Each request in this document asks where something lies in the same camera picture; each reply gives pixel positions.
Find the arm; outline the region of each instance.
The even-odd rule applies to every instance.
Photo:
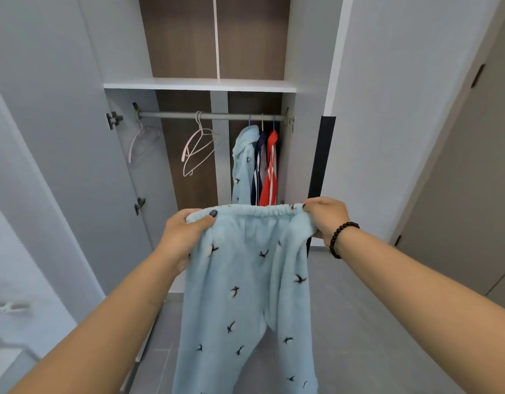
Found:
[[[334,199],[305,210],[326,244],[349,221]],[[362,230],[344,229],[335,251],[466,392],[505,393],[505,309]]]
[[[156,250],[44,357],[11,394],[117,393],[176,276],[210,215],[195,223],[178,212],[167,222]]]

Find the bird print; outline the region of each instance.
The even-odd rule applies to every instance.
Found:
[[[296,274],[296,280],[295,282],[297,282],[299,285],[301,285],[303,282],[305,282],[307,280],[307,278],[302,278],[300,275]]]

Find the right hand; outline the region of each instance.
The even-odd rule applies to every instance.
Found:
[[[304,211],[311,214],[313,223],[318,228],[315,236],[323,239],[329,246],[331,238],[338,227],[349,220],[348,209],[345,203],[332,198],[309,198],[303,207]]]

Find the beaded bracelet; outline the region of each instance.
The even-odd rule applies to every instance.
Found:
[[[338,227],[338,229],[334,232],[333,237],[331,238],[331,244],[329,245],[329,250],[331,251],[331,254],[334,258],[341,258],[340,255],[334,251],[334,243],[336,242],[336,238],[338,238],[338,235],[341,233],[341,231],[347,227],[355,227],[360,229],[360,225],[353,223],[352,221],[349,221]]]

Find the gray door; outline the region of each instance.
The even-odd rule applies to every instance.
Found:
[[[0,0],[0,92],[109,293],[151,246],[77,0]]]
[[[505,274],[505,22],[398,247],[483,295]]]

